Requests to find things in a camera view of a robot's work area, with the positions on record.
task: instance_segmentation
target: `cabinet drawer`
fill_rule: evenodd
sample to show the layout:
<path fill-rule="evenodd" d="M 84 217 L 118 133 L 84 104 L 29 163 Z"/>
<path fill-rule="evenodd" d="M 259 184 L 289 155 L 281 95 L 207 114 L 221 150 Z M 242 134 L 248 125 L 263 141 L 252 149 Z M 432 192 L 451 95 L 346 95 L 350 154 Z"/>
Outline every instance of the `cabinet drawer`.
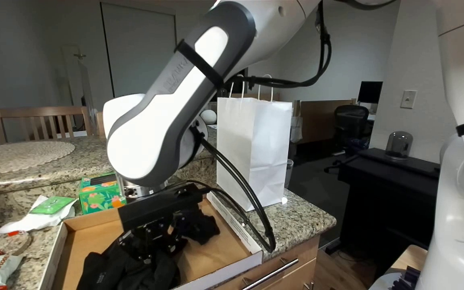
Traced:
<path fill-rule="evenodd" d="M 308 262 L 315 261 L 318 252 L 318 242 L 320 242 L 319 236 L 314 237 L 307 242 L 303 242 L 291 250 L 269 259 L 263 264 L 235 277 L 234 279 L 219 286 L 217 289 L 241 290 L 259 279 L 263 279 L 263 277 L 270 275 L 263 283 L 252 288 L 252 290 L 261 290 L 270 285 L 270 283 L 273 283 L 274 281 L 277 281 L 285 275 L 288 275 L 296 269 L 306 265 Z"/>
<path fill-rule="evenodd" d="M 311 281 L 315 275 L 316 259 L 313 259 L 304 266 L 285 275 L 277 281 L 270 284 L 263 290 L 307 290 L 305 285 L 311 288 Z"/>

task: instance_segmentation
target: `white paper bag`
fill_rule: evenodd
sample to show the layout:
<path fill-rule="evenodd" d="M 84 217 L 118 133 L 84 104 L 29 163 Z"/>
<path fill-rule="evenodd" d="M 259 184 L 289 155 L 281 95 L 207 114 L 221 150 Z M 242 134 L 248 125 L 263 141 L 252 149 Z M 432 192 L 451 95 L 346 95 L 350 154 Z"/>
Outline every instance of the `white paper bag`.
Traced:
<path fill-rule="evenodd" d="M 263 206 L 281 202 L 292 104 L 254 98 L 217 99 L 217 149 L 252 186 Z M 237 181 L 217 163 L 217 184 L 246 211 L 253 208 Z"/>

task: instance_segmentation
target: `power outlet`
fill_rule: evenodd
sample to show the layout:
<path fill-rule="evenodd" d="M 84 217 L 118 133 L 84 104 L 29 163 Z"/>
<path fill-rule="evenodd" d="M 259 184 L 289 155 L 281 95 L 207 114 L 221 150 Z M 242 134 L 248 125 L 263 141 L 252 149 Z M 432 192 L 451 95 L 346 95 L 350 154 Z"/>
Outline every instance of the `power outlet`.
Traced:
<path fill-rule="evenodd" d="M 412 109 L 417 93 L 418 91 L 405 90 L 404 95 L 402 95 L 402 103 L 400 104 L 400 107 L 405 109 Z"/>

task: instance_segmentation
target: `door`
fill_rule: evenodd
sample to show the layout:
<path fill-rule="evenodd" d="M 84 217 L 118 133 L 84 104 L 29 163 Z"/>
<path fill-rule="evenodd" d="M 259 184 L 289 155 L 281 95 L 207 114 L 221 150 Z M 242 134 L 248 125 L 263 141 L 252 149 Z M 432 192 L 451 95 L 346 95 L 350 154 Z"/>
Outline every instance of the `door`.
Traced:
<path fill-rule="evenodd" d="M 176 46 L 175 16 L 101 3 L 114 97 L 145 93 Z"/>

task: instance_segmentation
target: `tissue box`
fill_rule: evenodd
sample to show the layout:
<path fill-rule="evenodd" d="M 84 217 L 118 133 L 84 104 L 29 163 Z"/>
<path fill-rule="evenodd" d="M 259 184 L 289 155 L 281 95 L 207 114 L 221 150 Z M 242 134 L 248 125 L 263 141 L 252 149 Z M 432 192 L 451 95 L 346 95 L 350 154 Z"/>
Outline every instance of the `tissue box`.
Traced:
<path fill-rule="evenodd" d="M 81 179 L 79 199 L 84 215 L 126 204 L 113 172 Z"/>

